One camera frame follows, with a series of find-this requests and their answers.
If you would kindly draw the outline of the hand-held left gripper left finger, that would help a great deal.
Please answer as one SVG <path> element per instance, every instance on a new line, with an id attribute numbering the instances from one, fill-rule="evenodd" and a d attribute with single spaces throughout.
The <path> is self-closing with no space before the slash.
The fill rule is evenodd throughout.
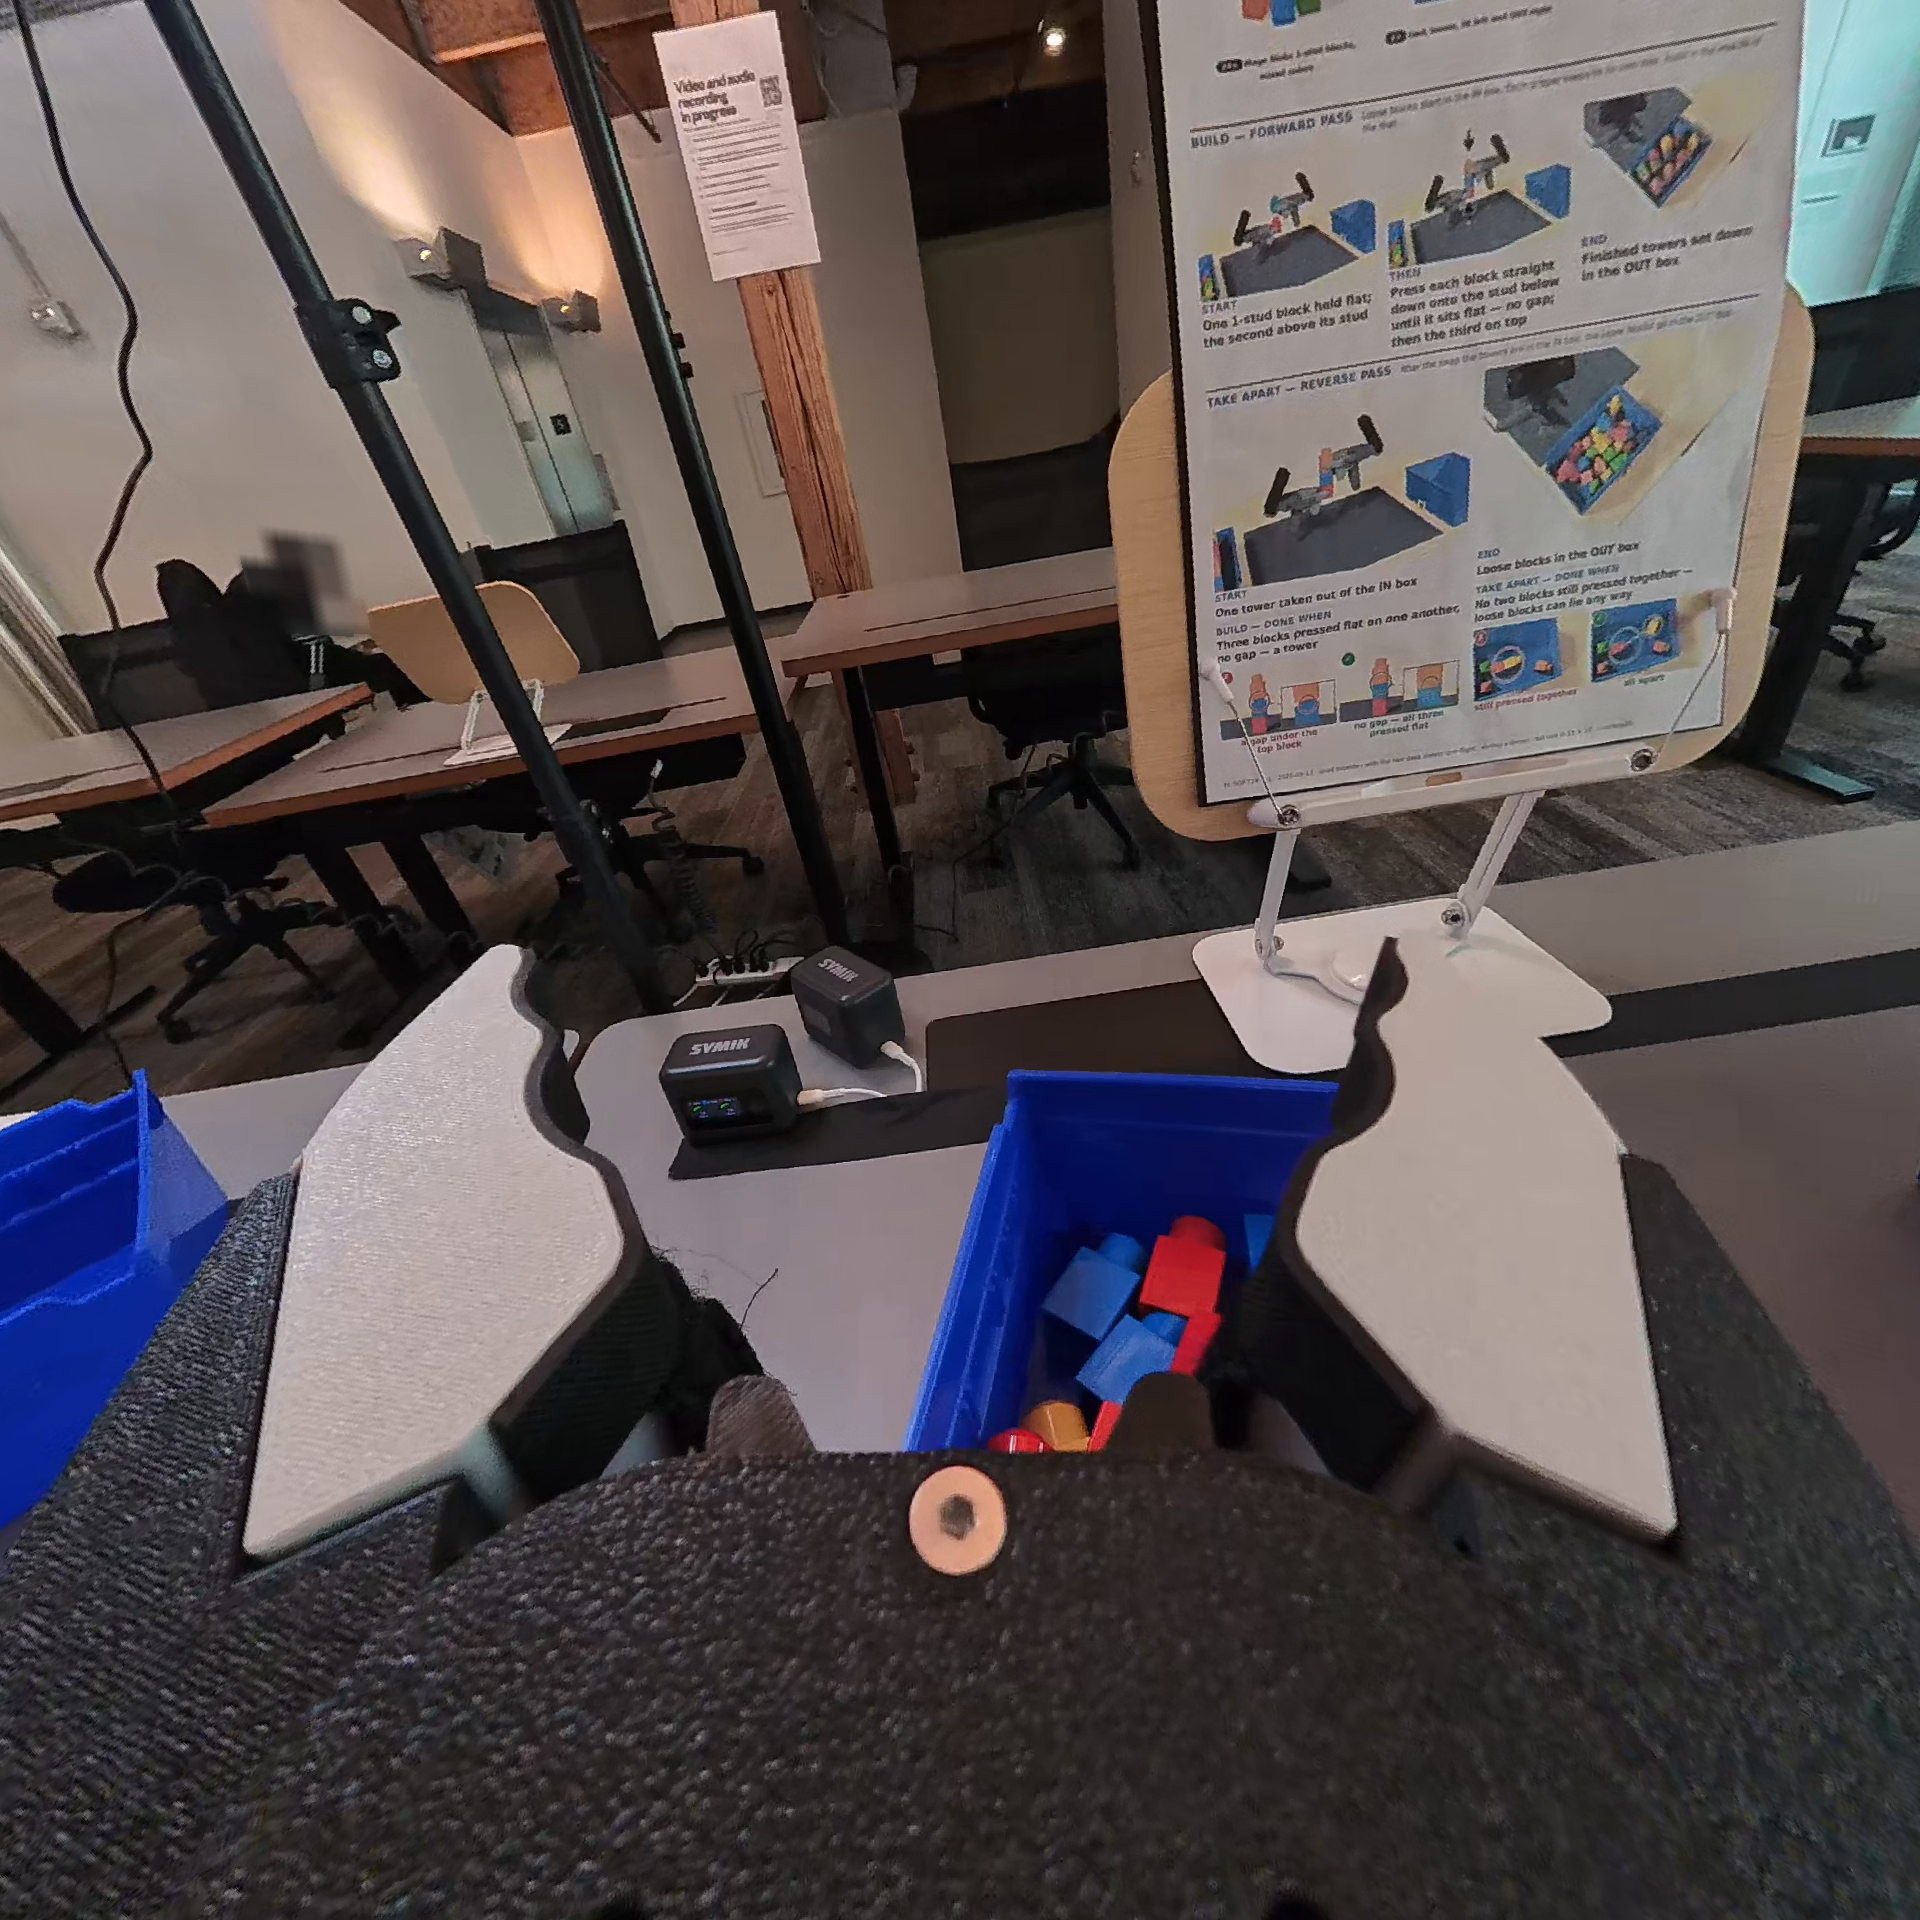
<path id="1" fill-rule="evenodd" d="M 532 1502 L 508 1426 L 633 1269 L 533 958 L 490 946 L 336 1100 L 297 1181 L 243 1546 L 286 1560 L 432 1484 Z"/>

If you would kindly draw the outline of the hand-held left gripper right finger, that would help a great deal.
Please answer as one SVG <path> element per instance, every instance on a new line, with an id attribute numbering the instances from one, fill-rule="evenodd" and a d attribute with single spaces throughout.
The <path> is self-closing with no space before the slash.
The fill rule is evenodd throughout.
<path id="1" fill-rule="evenodd" d="M 1658 1545 L 1655 1380 L 1617 1130 L 1441 946 L 1386 938 L 1285 1186 L 1290 1418 L 1403 1513 L 1480 1469 Z"/>

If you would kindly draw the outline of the pile of mega blocks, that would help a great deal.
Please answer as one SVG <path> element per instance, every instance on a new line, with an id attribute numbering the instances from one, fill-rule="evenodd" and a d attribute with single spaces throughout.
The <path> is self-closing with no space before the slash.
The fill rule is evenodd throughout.
<path id="1" fill-rule="evenodd" d="M 1015 1327 L 978 1442 L 1012 1454 L 1101 1452 L 1137 1386 L 1201 1376 L 1273 1226 L 1273 1213 L 1246 1213 L 1237 1232 L 1187 1213 L 1153 1238 L 1115 1230 L 1077 1247 Z"/>

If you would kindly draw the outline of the blue plastic bin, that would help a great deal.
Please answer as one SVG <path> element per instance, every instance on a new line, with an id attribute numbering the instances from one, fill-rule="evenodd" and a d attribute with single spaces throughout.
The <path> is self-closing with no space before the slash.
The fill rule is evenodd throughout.
<path id="1" fill-rule="evenodd" d="M 1330 1125 L 1330 1077 L 1013 1071 L 930 1342 L 907 1452 L 987 1447 L 1043 1389 L 1081 1385 L 1099 1346 L 1043 1303 L 1072 1259 L 1120 1235 L 1153 1254 L 1179 1216 L 1225 1236 L 1216 1309 L 1251 1257 L 1308 1146 Z"/>
<path id="2" fill-rule="evenodd" d="M 227 1226 L 143 1074 L 3 1131 L 3 1524 L 40 1500 Z"/>

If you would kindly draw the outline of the black battery charger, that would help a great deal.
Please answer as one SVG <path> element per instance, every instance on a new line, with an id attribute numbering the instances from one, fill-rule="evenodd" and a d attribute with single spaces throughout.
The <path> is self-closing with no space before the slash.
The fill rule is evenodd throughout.
<path id="1" fill-rule="evenodd" d="M 905 1017 L 894 973 L 846 946 L 824 946 L 787 973 L 805 1033 L 853 1067 L 905 1047 Z"/>
<path id="2" fill-rule="evenodd" d="M 804 1080 L 787 1030 L 757 1021 L 679 1034 L 661 1062 L 661 1090 L 683 1140 L 711 1146 L 794 1131 Z"/>

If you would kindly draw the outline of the white metal poster stand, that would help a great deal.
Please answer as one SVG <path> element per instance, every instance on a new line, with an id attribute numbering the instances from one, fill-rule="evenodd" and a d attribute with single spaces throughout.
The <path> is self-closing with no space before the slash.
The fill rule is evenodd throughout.
<path id="1" fill-rule="evenodd" d="M 1452 962 L 1542 1039 L 1607 1024 L 1610 1001 L 1489 907 L 1494 883 L 1542 797 L 1542 788 L 1530 788 L 1500 801 L 1456 894 L 1292 921 L 1282 920 L 1282 907 L 1300 812 L 1257 804 L 1250 819 L 1277 827 L 1261 912 L 1251 929 L 1207 935 L 1191 952 L 1195 973 L 1246 1054 L 1261 1067 L 1308 1077 L 1341 1067 L 1389 938 Z"/>

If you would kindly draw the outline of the black rubber pad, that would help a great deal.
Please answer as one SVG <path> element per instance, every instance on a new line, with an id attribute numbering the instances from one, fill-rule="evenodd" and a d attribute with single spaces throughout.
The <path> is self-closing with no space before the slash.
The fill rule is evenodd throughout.
<path id="1" fill-rule="evenodd" d="M 1004 1114 L 1004 1080 L 846 1101 L 811 1109 L 781 1133 L 683 1140 L 669 1179 L 683 1182 L 750 1170 L 824 1168 L 983 1144 Z"/>

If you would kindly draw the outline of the grey office desk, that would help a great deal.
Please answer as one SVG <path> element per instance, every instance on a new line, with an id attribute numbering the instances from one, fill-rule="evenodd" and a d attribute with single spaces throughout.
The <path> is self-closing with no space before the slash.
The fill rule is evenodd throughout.
<path id="1" fill-rule="evenodd" d="M 781 638 L 792 680 L 824 675 L 837 688 L 857 791 L 874 827 L 891 917 L 883 931 L 857 938 L 857 952 L 897 973 L 929 964 L 915 944 L 915 869 L 901 841 L 876 714 L 967 699 L 965 649 L 1107 622 L 1117 622 L 1117 559 L 1099 546 L 818 598 Z"/>
<path id="2" fill-rule="evenodd" d="M 346 907 L 358 875 L 361 846 L 382 846 L 427 923 L 464 953 L 480 944 L 467 912 L 425 845 L 428 833 L 485 827 L 533 840 L 552 833 L 533 779 L 501 729 L 490 701 L 477 709 L 473 743 L 490 757 L 457 764 L 467 706 L 423 703 L 380 711 L 343 737 L 244 787 L 201 815 L 211 831 L 249 829 L 300 851 Z M 730 646 L 595 670 L 548 690 L 548 729 L 563 727 L 558 759 L 575 792 L 608 833 L 620 877 L 664 920 L 683 914 L 662 900 L 648 864 L 674 877 L 698 854 L 735 860 L 749 875 L 763 861 L 744 846 L 675 840 L 658 831 L 628 833 L 628 821 L 658 815 L 658 771 L 666 785 L 734 775 L 759 732 L 749 684 Z"/>
<path id="3" fill-rule="evenodd" d="M 1876 792 L 1860 779 L 1791 751 L 1787 734 L 1876 531 L 1876 517 L 1893 487 L 1915 480 L 1915 473 L 1915 397 L 1824 413 L 1802 429 L 1799 477 L 1830 480 L 1834 502 L 1815 520 L 1732 757 L 1834 804 L 1872 801 Z"/>
<path id="4" fill-rule="evenodd" d="M 327 688 L 39 742 L 4 764 L 4 868 L 54 860 L 66 824 L 91 812 L 211 804 L 336 734 L 374 699 L 368 685 Z"/>

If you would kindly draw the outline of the small document stand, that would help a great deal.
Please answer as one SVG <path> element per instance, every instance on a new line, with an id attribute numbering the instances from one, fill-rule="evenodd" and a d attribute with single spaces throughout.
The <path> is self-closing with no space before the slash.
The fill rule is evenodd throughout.
<path id="1" fill-rule="evenodd" d="M 547 743 L 556 746 L 563 739 L 567 732 L 575 730 L 575 722 L 547 725 L 542 719 L 547 684 L 540 681 L 540 676 L 524 680 L 520 690 L 530 701 L 533 717 L 540 722 L 540 730 Z M 493 706 L 490 697 L 485 688 L 477 688 L 467 699 L 459 746 L 452 754 L 447 757 L 443 767 L 485 764 L 498 763 L 501 759 L 517 759 L 519 750 L 514 746 L 514 737 L 504 722 L 495 725 L 498 719 L 500 714 L 498 706 Z"/>

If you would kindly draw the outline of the instruction poster on stand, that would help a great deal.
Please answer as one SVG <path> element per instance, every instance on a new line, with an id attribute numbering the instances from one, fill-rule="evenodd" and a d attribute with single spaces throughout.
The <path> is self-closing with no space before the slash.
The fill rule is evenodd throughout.
<path id="1" fill-rule="evenodd" d="M 1448 804 L 1486 804 L 1523 792 L 1551 792 L 1595 782 L 1647 782 L 1715 751 L 1758 697 L 1771 646 L 1775 594 L 1801 459 L 1815 330 L 1801 296 L 1785 294 L 1759 422 L 1758 457 L 1741 534 L 1741 564 L 1726 666 L 1726 719 L 1696 732 L 1502 759 L 1463 771 L 1415 773 L 1408 779 L 1340 782 L 1283 795 L 1295 827 L 1327 827 Z M 1117 624 L 1133 773 L 1142 801 L 1165 829 L 1201 841 L 1269 838 L 1275 807 L 1258 791 L 1247 801 L 1204 804 L 1195 767 L 1195 668 L 1187 606 L 1179 422 L 1170 377 L 1149 385 L 1120 424 L 1110 461 L 1110 517 L 1117 556 Z"/>

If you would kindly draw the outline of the black light stand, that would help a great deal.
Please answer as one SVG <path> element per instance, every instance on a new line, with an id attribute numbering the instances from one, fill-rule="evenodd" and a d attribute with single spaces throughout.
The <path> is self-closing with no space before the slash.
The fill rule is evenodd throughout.
<path id="1" fill-rule="evenodd" d="M 310 355 L 340 399 L 382 488 L 451 612 L 470 665 L 514 737 L 540 805 L 601 920 L 604 944 L 630 977 L 642 1007 L 650 1014 L 664 1012 L 669 997 L 661 953 L 630 912 L 608 854 L 607 831 L 593 807 L 575 791 L 556 746 L 547 743 L 511 651 L 460 564 L 435 494 L 382 392 L 378 358 L 390 355 L 390 330 L 376 321 L 352 324 L 346 301 L 333 294 L 196 7 L 150 2 L 149 13 L 293 299 Z"/>
<path id="2" fill-rule="evenodd" d="M 765 754 L 778 782 L 783 809 L 814 910 L 827 941 L 843 944 L 849 937 L 846 901 L 811 764 L 802 737 L 788 717 L 787 684 L 771 665 L 763 625 L 752 606 L 749 577 L 708 457 L 705 433 L 690 399 L 688 377 L 638 221 L 633 184 L 601 91 L 601 74 L 585 23 L 575 2 L 538 2 L 535 13 L 563 94 L 567 115 L 582 148 L 616 274 L 655 387 L 661 417 L 683 493 L 688 494 L 708 571 L 720 598 L 735 657 L 760 722 Z"/>

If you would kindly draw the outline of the metal elevator door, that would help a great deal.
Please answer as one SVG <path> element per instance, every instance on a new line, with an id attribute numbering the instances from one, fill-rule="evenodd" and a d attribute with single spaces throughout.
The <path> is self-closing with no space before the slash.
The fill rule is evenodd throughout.
<path id="1" fill-rule="evenodd" d="M 467 290 L 467 309 L 556 534 L 614 525 L 616 494 L 587 440 L 540 307 L 478 285 Z"/>

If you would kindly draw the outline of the black monitor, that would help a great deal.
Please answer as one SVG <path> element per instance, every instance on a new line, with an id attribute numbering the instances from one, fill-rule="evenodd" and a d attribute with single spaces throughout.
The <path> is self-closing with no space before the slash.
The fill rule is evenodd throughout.
<path id="1" fill-rule="evenodd" d="M 1919 285 L 1808 309 L 1815 358 L 1810 417 L 1919 394 Z"/>

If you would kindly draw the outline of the white paper notice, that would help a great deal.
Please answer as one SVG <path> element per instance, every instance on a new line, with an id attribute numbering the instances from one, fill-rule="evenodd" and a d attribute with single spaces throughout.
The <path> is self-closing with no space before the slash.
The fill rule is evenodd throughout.
<path id="1" fill-rule="evenodd" d="M 822 261 L 781 28 L 741 13 L 661 32 L 655 49 L 714 280 Z"/>

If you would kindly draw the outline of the wooden post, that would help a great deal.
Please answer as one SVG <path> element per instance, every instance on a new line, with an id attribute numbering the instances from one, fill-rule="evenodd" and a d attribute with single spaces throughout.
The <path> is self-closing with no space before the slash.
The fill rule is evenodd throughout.
<path id="1" fill-rule="evenodd" d="M 672 4 L 675 30 L 741 13 L 760 11 L 755 4 Z M 734 283 L 770 409 L 805 578 L 818 599 L 868 590 L 872 568 L 846 465 L 813 267 L 755 274 Z"/>

